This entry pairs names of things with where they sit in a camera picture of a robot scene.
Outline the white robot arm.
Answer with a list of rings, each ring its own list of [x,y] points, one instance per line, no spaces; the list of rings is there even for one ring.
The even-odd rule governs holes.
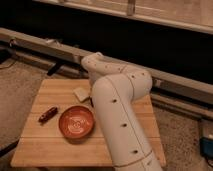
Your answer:
[[[91,96],[115,171],[163,171],[131,102],[150,93],[152,78],[131,64],[106,62],[97,52],[84,57]]]

